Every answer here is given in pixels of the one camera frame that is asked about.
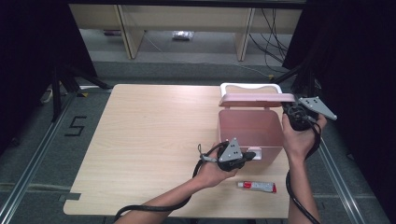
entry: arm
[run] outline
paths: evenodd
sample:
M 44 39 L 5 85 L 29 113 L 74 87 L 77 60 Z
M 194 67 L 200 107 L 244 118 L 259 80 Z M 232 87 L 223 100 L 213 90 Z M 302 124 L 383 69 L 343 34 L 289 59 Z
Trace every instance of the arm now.
M 217 150 L 213 151 L 213 153 L 210 154 L 210 157 L 215 158 L 217 153 Z M 199 190 L 215 187 L 226 178 L 235 176 L 236 172 L 236 169 L 231 172 L 224 172 L 220 170 L 215 162 L 206 162 L 202 165 L 197 176 L 188 180 L 184 184 L 149 200 L 144 203 L 144 205 L 169 206 L 181 203 Z M 171 214 L 171 212 L 130 211 L 121 217 L 116 224 L 161 223 L 169 216 L 169 214 Z
M 322 115 L 319 115 L 317 124 L 320 126 L 321 130 L 323 130 L 326 122 L 326 119 Z M 291 188 L 303 207 L 314 216 L 316 220 L 319 220 L 318 209 L 314 196 L 312 195 L 312 189 L 309 185 L 304 162 L 308 151 L 314 145 L 314 132 L 312 130 L 295 132 L 290 127 L 289 118 L 286 115 L 282 117 L 282 124 L 284 148 L 288 156 L 290 167 Z M 290 200 L 289 205 L 289 223 L 311 223 L 292 200 Z

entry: red cap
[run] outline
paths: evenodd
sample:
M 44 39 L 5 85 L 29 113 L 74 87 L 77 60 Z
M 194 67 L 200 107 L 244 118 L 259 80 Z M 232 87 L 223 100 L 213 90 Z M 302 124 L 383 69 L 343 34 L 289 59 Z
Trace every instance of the red cap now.
M 251 181 L 245 181 L 244 182 L 244 189 L 250 189 L 251 188 Z
M 276 193 L 276 185 L 275 185 L 275 183 L 273 185 L 273 193 Z

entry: tube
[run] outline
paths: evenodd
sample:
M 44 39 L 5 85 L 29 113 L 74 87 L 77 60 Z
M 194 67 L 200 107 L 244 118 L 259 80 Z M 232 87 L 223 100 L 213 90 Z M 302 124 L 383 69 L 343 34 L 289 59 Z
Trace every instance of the tube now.
M 240 181 L 237 182 L 237 186 L 240 189 L 276 193 L 276 185 L 273 182 Z

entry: person's left hand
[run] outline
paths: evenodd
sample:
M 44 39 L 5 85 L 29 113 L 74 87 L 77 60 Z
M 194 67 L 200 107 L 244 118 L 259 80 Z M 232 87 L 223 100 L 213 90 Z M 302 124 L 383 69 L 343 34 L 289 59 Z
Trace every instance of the person's left hand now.
M 213 150 L 213 152 L 209 155 L 211 158 L 217 158 L 219 149 Z M 223 171 L 219 168 L 218 164 L 213 161 L 207 161 L 199 170 L 197 178 L 201 184 L 203 184 L 204 188 L 213 188 L 221 181 L 233 177 L 238 172 L 238 169 L 233 169 L 230 172 Z

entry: hand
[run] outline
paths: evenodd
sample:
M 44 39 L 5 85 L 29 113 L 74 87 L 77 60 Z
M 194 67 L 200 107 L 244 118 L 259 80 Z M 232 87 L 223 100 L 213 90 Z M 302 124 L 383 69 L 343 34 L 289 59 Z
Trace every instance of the hand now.
M 324 118 L 323 115 L 319 114 L 317 124 L 322 131 L 326 126 L 326 123 L 326 118 Z M 314 132 L 311 129 L 303 132 L 294 131 L 290 126 L 290 121 L 286 114 L 283 114 L 282 125 L 284 136 L 283 147 L 288 154 L 289 160 L 304 161 L 309 150 L 315 144 Z
M 215 149 L 209 157 L 217 158 L 219 149 Z M 213 161 L 207 161 L 202 166 L 198 172 L 198 175 L 195 177 L 199 180 L 200 184 L 203 185 L 203 188 L 213 188 L 221 181 L 235 176 L 238 169 L 233 169 L 230 172 L 223 171 L 219 168 L 218 164 Z

